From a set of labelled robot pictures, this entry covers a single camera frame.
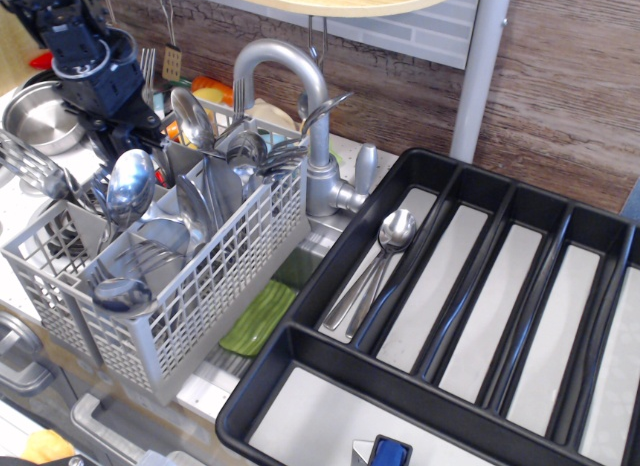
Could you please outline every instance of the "kitchen utensil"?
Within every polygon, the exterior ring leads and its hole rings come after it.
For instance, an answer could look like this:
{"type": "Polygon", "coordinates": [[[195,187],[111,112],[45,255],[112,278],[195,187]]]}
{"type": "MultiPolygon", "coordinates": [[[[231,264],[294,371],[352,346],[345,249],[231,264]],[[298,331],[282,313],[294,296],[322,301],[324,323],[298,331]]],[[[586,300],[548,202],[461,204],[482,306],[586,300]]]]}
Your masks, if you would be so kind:
{"type": "Polygon", "coordinates": [[[184,224],[175,214],[166,213],[153,200],[155,172],[150,156],[141,149],[125,151],[116,161],[107,189],[107,209],[120,230],[136,221],[156,220],[184,224]]]}
{"type": "Polygon", "coordinates": [[[241,131],[233,137],[227,149],[227,163],[242,181],[242,202],[250,192],[250,179],[267,158],[267,145],[254,131],[241,131]]]}
{"type": "Polygon", "coordinates": [[[176,193],[180,216],[189,230],[189,245],[185,253],[189,261],[213,237],[213,218],[198,188],[183,174],[176,178],[176,193]]]}
{"type": "Polygon", "coordinates": [[[151,109],[153,104],[153,79],[156,64],[156,50],[154,48],[142,48],[140,53],[140,70],[144,76],[144,87],[142,88],[142,99],[151,109]]]}
{"type": "Polygon", "coordinates": [[[211,202],[214,217],[220,216],[216,223],[222,220],[220,228],[242,205],[242,181],[224,159],[206,156],[202,167],[205,197],[211,202]]]}
{"type": "Polygon", "coordinates": [[[205,204],[209,209],[209,215],[213,220],[215,231],[218,231],[224,225],[225,217],[222,211],[222,202],[219,197],[221,196],[221,192],[211,165],[212,161],[214,161],[214,159],[207,155],[202,157],[202,193],[205,198],[205,204]]]}
{"type": "Polygon", "coordinates": [[[157,241],[144,239],[118,254],[115,262],[121,266],[121,275],[141,278],[178,259],[184,259],[184,256],[157,241]]]}
{"type": "Polygon", "coordinates": [[[111,277],[100,260],[97,260],[90,282],[94,304],[108,314],[125,314],[129,318],[135,318],[151,312],[154,307],[153,294],[144,281],[111,277]]]}
{"type": "Polygon", "coordinates": [[[96,181],[95,178],[92,179],[91,182],[91,191],[93,192],[93,197],[96,198],[98,206],[102,210],[104,219],[106,220],[104,231],[102,232],[100,240],[98,241],[97,253],[100,254],[105,246],[111,243],[111,240],[113,238],[114,224],[109,214],[109,208],[107,208],[107,196],[105,195],[104,190],[100,187],[98,181],[96,181]]]}
{"type": "Polygon", "coordinates": [[[63,199],[70,190],[64,170],[20,138],[0,129],[0,164],[51,199],[63,199]]]}
{"type": "Polygon", "coordinates": [[[85,133],[78,118],[65,110],[57,84],[45,81],[22,89],[2,115],[5,130],[47,156],[68,151],[85,133]]]}
{"type": "Polygon", "coordinates": [[[182,144],[193,144],[196,149],[213,153],[216,138],[209,116],[200,102],[185,88],[171,91],[171,106],[176,113],[182,144]]]}
{"type": "Polygon", "coordinates": [[[273,145],[273,148],[271,148],[271,151],[273,152],[274,150],[283,149],[285,147],[288,147],[291,144],[296,144],[296,143],[303,144],[302,142],[304,141],[304,138],[306,137],[307,132],[309,131],[309,128],[311,128],[311,126],[313,126],[316,121],[318,121],[321,118],[324,118],[327,114],[329,114],[331,110],[337,107],[340,103],[345,101],[350,96],[353,96],[353,94],[354,94],[353,91],[349,91],[347,93],[343,93],[339,96],[336,96],[335,98],[327,99],[320,106],[314,109],[304,119],[304,121],[302,122],[302,126],[300,127],[300,138],[291,138],[291,139],[285,139],[284,141],[280,141],[279,143],[276,143],[273,145]]]}
{"type": "Polygon", "coordinates": [[[387,216],[378,230],[380,253],[374,258],[358,280],[346,294],[329,311],[323,325],[335,330],[345,318],[349,310],[356,306],[346,336],[353,337],[362,320],[366,316],[373,300],[376,298],[389,258],[393,254],[404,251],[416,233],[416,220],[406,209],[398,209],[387,216]]]}
{"type": "Polygon", "coordinates": [[[87,196],[87,192],[82,188],[78,180],[73,176],[67,168],[64,168],[64,179],[69,188],[69,192],[73,196],[73,202],[93,214],[100,214],[93,206],[93,203],[87,196]]]}

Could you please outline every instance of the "green dish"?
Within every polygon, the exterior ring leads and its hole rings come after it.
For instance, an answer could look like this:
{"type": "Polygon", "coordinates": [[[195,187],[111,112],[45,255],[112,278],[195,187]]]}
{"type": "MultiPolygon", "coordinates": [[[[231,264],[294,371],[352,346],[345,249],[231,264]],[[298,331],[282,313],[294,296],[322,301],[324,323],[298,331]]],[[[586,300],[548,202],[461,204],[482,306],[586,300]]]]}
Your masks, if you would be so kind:
{"type": "Polygon", "coordinates": [[[242,356],[256,356],[295,297],[296,293],[288,286],[269,281],[220,340],[220,346],[242,356]]]}

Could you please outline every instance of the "stainless steel spoon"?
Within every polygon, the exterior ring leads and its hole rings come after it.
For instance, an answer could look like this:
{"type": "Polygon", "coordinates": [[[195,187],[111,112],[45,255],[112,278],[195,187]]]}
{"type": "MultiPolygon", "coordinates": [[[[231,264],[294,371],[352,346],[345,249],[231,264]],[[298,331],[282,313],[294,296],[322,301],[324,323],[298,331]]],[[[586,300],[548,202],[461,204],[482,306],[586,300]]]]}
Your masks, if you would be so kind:
{"type": "Polygon", "coordinates": [[[107,210],[120,230],[136,221],[164,219],[184,224],[180,216],[166,213],[153,200],[155,184],[153,162],[146,152],[131,149],[118,158],[107,188],[107,210]]]}
{"type": "Polygon", "coordinates": [[[93,290],[93,301],[110,314],[135,318],[152,312],[153,294],[144,281],[134,278],[108,278],[93,290]]]}
{"type": "Polygon", "coordinates": [[[264,139],[255,131],[240,131],[229,142],[227,164],[242,181],[242,202],[249,197],[251,177],[267,158],[264,139]]]}
{"type": "Polygon", "coordinates": [[[190,261],[215,234],[214,221],[202,194],[184,174],[176,177],[176,193],[180,216],[189,231],[185,257],[190,261]]]}
{"type": "Polygon", "coordinates": [[[273,145],[273,148],[271,149],[271,151],[283,149],[290,144],[296,144],[298,142],[303,144],[302,142],[304,141],[307,135],[307,132],[309,131],[309,128],[311,128],[311,126],[313,126],[316,123],[316,121],[318,121],[321,118],[324,118],[327,114],[329,114],[331,110],[336,108],[340,103],[345,101],[347,98],[353,96],[353,94],[354,94],[353,91],[349,91],[347,93],[343,93],[339,96],[336,96],[335,98],[327,99],[320,106],[318,106],[316,109],[311,111],[309,116],[307,116],[304,119],[304,121],[302,121],[302,126],[300,127],[300,138],[291,138],[291,139],[285,139],[284,141],[280,141],[279,143],[276,143],[273,145]]]}
{"type": "Polygon", "coordinates": [[[406,209],[398,209],[387,216],[378,230],[380,253],[362,273],[347,293],[336,303],[324,319],[323,325],[335,330],[345,318],[349,310],[356,306],[356,311],[347,328],[347,338],[352,338],[360,327],[362,320],[369,312],[373,300],[379,293],[384,273],[392,255],[407,249],[416,233],[416,220],[406,209]]]}
{"type": "Polygon", "coordinates": [[[185,88],[171,91],[171,106],[176,113],[182,144],[193,144],[200,151],[213,152],[216,142],[209,116],[198,99],[185,88]]]}

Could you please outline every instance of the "dish rack basket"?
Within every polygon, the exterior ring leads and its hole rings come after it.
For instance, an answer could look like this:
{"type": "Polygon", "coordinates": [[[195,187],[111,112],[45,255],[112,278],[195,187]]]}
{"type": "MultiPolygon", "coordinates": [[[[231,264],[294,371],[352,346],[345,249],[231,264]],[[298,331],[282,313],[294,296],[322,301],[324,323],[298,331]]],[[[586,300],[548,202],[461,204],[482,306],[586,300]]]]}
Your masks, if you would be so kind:
{"type": "MultiPolygon", "coordinates": [[[[231,110],[205,107],[215,113],[218,132],[230,124],[231,110]]],[[[257,119],[246,127],[270,143],[298,134],[257,119]]],[[[202,162],[187,177],[200,188],[202,162]]],[[[164,210],[178,211],[175,188],[158,187],[157,193],[164,210]]],[[[136,223],[97,255],[104,225],[104,219],[59,201],[2,254],[56,342],[96,366],[104,362],[122,386],[167,404],[308,234],[306,161],[282,181],[259,186],[186,265],[169,262],[143,276],[156,305],[147,315],[128,318],[96,307],[96,268],[118,277],[125,270],[119,255],[135,243],[152,239],[180,250],[188,234],[166,221],[136,223]]]]}

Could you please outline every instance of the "faucet handle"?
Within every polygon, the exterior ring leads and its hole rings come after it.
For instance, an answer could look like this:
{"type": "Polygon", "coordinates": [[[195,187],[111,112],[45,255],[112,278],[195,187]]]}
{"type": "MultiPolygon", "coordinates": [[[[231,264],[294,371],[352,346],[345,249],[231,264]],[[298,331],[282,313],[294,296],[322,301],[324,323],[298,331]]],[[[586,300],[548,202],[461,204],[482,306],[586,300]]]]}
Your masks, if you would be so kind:
{"type": "Polygon", "coordinates": [[[356,158],[356,194],[369,194],[378,168],[378,149],[374,144],[364,143],[356,158]]]}

